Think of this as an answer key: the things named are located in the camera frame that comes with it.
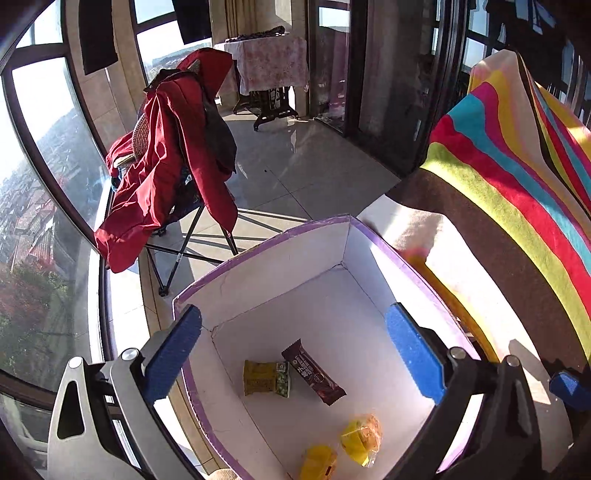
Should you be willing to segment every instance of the pink floral tablecloth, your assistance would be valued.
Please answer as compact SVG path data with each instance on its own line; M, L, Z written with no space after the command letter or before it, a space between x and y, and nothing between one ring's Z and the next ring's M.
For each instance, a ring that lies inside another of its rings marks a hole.
M219 43L216 49L232 54L241 76L240 93L279 87L307 87L310 80L306 62L306 41L294 35L254 38L232 43ZM233 69L219 93L236 92Z

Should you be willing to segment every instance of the hanging clothes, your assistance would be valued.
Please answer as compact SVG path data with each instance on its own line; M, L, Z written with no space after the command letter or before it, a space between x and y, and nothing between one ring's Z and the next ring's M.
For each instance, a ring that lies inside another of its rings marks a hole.
M199 74L189 71L198 61ZM130 267L152 232L167 224L175 205L183 166L191 175L211 216L228 232L238 210L225 181L232 174L208 146L204 103L213 99L232 67L228 53L202 48L179 65L180 73L146 89L147 149L119 185L109 216L95 232L97 248L115 273ZM133 132L113 144L106 165L113 177L117 158L134 152Z

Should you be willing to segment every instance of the table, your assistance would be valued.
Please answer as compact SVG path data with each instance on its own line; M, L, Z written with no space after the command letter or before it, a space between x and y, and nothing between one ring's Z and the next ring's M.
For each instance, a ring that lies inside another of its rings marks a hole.
M255 131L275 118L297 118L289 106L288 90L291 86L307 88L310 80L303 38L287 34L219 43L214 48L232 54L235 64L219 93L238 92L234 113L246 108L257 115Z

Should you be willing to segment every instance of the glass door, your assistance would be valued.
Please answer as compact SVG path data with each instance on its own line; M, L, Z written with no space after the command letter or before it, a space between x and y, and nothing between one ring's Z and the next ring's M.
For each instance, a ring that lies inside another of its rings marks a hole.
M402 174L414 165L437 52L441 0L368 0L359 130Z
M349 0L311 0L311 114L345 130L349 68Z

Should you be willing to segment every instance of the blue gripper pad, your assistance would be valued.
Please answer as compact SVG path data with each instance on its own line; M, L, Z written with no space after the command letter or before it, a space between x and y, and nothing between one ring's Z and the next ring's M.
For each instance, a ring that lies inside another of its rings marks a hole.
M201 324L201 312L196 306L191 306L176 325L170 327L167 337L145 369L143 393L149 405L166 398L170 392L201 334Z
M550 391L575 410L591 410L591 390L581 386L579 379L566 370L553 375Z
M386 328L419 391L438 405L445 395L443 365L402 304L390 306Z

